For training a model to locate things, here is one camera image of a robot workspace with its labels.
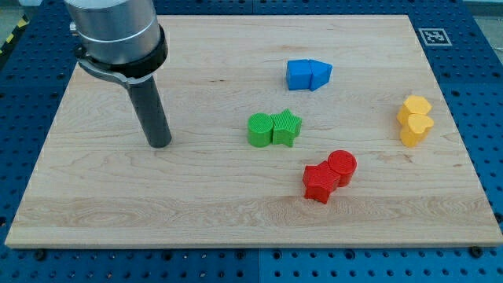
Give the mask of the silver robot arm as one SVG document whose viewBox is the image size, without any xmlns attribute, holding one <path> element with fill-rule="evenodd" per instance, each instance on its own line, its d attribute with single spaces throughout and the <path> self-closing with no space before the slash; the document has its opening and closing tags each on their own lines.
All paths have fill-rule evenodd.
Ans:
<svg viewBox="0 0 503 283">
<path fill-rule="evenodd" d="M 152 0 L 65 0 L 83 49 L 95 65 L 140 78 L 167 59 Z"/>
</svg>

